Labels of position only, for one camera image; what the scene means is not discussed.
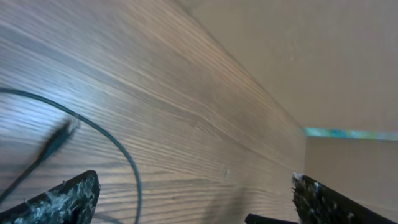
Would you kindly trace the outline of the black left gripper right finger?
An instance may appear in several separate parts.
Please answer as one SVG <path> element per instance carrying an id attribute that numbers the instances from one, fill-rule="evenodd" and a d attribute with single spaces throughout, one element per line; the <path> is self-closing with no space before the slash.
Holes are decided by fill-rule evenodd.
<path id="1" fill-rule="evenodd" d="M 300 223 L 396 224 L 309 176 L 294 172 L 292 184 Z"/>

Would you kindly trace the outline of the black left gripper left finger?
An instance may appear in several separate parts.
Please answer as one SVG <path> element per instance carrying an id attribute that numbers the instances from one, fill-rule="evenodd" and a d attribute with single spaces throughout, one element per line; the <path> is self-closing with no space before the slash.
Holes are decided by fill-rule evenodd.
<path id="1" fill-rule="evenodd" d="M 88 170 L 1 212 L 2 224 L 90 224 L 100 196 L 98 175 Z"/>

